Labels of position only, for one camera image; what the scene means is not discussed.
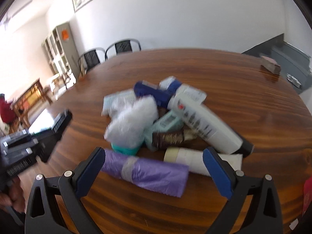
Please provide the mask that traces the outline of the person's left hand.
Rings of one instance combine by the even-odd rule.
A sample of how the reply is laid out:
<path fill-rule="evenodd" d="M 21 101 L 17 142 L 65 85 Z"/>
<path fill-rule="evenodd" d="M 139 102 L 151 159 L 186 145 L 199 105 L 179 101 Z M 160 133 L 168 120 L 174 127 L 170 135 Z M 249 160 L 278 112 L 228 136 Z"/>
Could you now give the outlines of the person's left hand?
<path fill-rule="evenodd" d="M 13 207 L 13 209 L 19 213 L 25 210 L 24 192 L 21 187 L 21 180 L 17 176 L 12 179 L 12 185 L 9 192 L 1 193 L 1 209 L 6 211 L 6 207 Z"/>

